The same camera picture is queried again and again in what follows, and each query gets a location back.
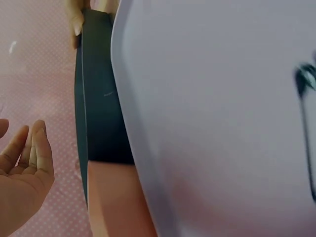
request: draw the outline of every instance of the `tan surface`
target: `tan surface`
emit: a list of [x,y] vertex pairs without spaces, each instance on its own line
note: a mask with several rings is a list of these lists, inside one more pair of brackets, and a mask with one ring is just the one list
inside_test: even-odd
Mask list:
[[96,4],[95,9],[110,14],[112,20],[114,20],[116,12],[118,10],[118,6],[119,0],[99,0]]
[[88,209],[94,237],[156,237],[133,165],[88,163]]

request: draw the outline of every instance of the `dark green strap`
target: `dark green strap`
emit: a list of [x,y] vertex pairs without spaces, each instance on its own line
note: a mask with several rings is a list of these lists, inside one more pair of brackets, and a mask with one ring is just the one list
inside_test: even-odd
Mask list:
[[111,65],[108,14],[84,12],[77,50],[75,108],[78,153],[85,197],[88,160],[134,164]]

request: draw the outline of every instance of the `hand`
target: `hand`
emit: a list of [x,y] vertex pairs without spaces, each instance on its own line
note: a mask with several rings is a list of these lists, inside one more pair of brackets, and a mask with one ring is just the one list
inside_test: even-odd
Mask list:
[[66,14],[70,26],[71,44],[74,48],[78,47],[78,38],[82,31],[84,22],[82,10],[91,8],[90,0],[64,0]]
[[[8,120],[0,119],[0,138],[8,126]],[[53,183],[52,151],[45,123],[38,120],[32,129],[20,128],[0,153],[0,237],[37,213]]]

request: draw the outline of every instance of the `white object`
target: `white object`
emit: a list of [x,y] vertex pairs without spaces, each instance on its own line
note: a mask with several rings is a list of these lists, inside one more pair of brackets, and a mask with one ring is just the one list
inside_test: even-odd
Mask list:
[[160,236],[315,236],[293,78],[312,62],[315,12],[315,0],[121,1],[113,69]]

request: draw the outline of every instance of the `pink polka dot fabric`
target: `pink polka dot fabric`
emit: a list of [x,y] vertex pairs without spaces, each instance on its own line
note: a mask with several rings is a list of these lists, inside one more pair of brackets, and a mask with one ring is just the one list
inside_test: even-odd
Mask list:
[[62,0],[0,1],[0,117],[10,128],[44,119],[56,181],[41,210],[12,237],[92,236],[79,175],[75,51]]

